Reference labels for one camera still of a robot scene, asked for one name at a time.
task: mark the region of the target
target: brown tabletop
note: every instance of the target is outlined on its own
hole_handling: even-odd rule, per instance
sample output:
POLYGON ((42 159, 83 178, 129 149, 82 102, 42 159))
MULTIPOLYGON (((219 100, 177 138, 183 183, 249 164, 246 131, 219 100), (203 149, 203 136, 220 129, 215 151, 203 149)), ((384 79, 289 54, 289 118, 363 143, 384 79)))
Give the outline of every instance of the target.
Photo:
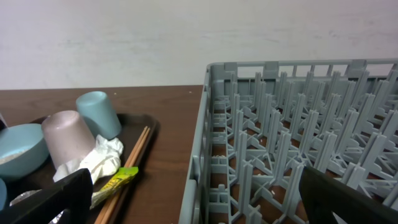
POLYGON ((149 114, 160 123, 123 223, 178 223, 202 86, 154 86, 66 90, 0 90, 8 126, 75 110, 82 94, 100 90, 118 113, 149 114))

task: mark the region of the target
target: gray plastic rack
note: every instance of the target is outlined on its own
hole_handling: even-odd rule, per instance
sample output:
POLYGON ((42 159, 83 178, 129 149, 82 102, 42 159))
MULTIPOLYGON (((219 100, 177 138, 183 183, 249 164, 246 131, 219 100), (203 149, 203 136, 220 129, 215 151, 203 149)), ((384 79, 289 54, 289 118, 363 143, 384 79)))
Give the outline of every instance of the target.
POLYGON ((212 214, 229 224, 241 217, 250 224, 306 223, 297 215, 304 166, 398 210, 397 64, 398 58, 207 66, 179 224, 219 223, 212 214), (344 74, 333 71, 337 65, 346 65, 344 74), (391 69, 370 74, 373 65, 391 69), (262 72, 240 78, 240 67, 262 72), (307 76, 298 77, 303 67, 307 76), (215 174, 225 183, 212 186, 215 174), (276 186, 284 191, 280 200, 276 186), (267 219, 260 199, 280 215, 267 219))

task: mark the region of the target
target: brown tray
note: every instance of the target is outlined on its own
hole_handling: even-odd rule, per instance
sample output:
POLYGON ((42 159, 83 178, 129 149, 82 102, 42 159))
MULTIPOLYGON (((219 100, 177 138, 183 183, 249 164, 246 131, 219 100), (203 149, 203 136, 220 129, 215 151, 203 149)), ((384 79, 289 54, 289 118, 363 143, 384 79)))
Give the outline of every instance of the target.
MULTIPOLYGON (((47 118, 47 116, 39 118, 31 123, 41 124, 45 118, 47 118)), ((134 164, 134 166, 138 166, 139 169, 142 170, 145 158, 148 155, 148 149, 151 148, 156 139, 156 135, 159 130, 159 123, 156 119, 146 114, 118 114, 118 118, 122 124, 122 131, 117 138, 121 140, 124 146, 123 153, 120 157, 121 164, 126 162, 126 159, 129 157, 134 145, 144 130, 144 127, 148 126, 150 128, 143 150, 138 155, 137 162, 134 164)), ((33 173, 18 181, 8 184, 8 198, 12 200, 19 194, 28 190, 45 189, 46 187, 51 186, 53 184, 52 177, 54 174, 55 168, 52 164, 51 157, 49 157, 37 170, 33 171, 33 173)), ((109 223, 120 223, 119 218, 122 217, 120 214, 123 214, 125 212, 124 208, 126 208, 126 206, 123 205, 131 199, 135 186, 134 183, 142 177, 142 174, 143 172, 140 171, 133 181, 125 186, 109 223)), ((103 177, 98 179, 94 185, 94 191, 98 191, 110 178, 111 177, 103 177)), ((87 223, 95 222, 102 206, 103 203, 90 211, 87 223)))

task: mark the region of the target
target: wall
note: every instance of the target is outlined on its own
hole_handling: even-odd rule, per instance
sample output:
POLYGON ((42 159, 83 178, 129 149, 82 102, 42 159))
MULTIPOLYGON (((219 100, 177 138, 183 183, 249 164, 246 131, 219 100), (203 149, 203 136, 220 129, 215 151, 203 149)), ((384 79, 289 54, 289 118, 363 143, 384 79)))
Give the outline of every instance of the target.
POLYGON ((396 0, 0 0, 0 89, 202 84, 211 62, 398 57, 396 0))

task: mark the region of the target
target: wooden chopsticks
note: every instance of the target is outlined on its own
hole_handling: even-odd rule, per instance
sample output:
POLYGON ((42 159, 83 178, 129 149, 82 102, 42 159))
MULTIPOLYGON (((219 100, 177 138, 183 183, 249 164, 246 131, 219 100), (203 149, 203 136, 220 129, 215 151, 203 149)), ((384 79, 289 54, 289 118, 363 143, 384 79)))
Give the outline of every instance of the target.
MULTIPOLYGON (((138 158, 138 155, 141 152, 141 149, 146 142, 146 139, 148 137, 150 128, 145 127, 144 130, 142 131, 141 135, 139 136, 139 139, 132 149, 130 156, 128 157, 126 163, 124 164, 125 167, 132 167, 138 158)), ((116 206, 116 203, 118 202, 120 198, 121 190, 118 190, 116 194, 113 196, 110 196, 110 198, 107 199, 106 203, 104 204, 104 207, 102 208, 101 212, 99 213, 97 219, 95 220, 95 224, 108 224, 109 219, 111 218, 111 215, 113 213, 113 210, 116 206)))

